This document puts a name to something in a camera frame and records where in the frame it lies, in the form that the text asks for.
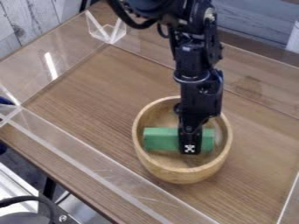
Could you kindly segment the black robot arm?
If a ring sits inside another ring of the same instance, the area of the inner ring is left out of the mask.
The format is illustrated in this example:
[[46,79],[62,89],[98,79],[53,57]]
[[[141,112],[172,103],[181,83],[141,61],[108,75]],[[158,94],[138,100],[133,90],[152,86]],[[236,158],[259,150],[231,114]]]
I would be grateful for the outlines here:
[[202,151],[202,125],[221,113],[222,72],[214,67],[222,59],[217,12],[210,0],[106,0],[121,21],[133,29],[156,27],[169,40],[174,61],[173,79],[181,100],[173,106],[178,116],[178,152]]

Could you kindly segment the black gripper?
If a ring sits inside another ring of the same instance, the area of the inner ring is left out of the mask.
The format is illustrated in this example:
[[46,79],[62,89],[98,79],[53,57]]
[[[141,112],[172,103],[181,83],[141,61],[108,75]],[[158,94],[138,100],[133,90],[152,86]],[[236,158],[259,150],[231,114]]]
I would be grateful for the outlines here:
[[222,72],[208,69],[198,76],[185,76],[173,72],[173,79],[180,84],[181,100],[178,115],[178,150],[185,155],[201,153],[201,126],[221,111]]

